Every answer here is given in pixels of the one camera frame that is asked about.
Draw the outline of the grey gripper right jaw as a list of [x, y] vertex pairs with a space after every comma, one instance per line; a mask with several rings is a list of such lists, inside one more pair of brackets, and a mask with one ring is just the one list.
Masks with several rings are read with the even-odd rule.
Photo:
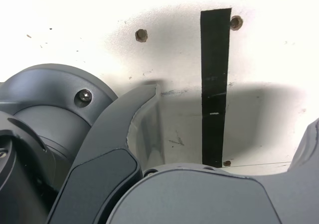
[[311, 123], [290, 167], [264, 176], [170, 169], [144, 178], [119, 200], [109, 224], [316, 224], [319, 123]]

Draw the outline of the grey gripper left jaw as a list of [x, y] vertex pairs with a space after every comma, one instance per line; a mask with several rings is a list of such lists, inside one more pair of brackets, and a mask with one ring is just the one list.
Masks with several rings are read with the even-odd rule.
[[158, 85], [111, 103], [89, 130], [50, 211], [50, 224], [104, 224], [119, 199], [164, 164]]

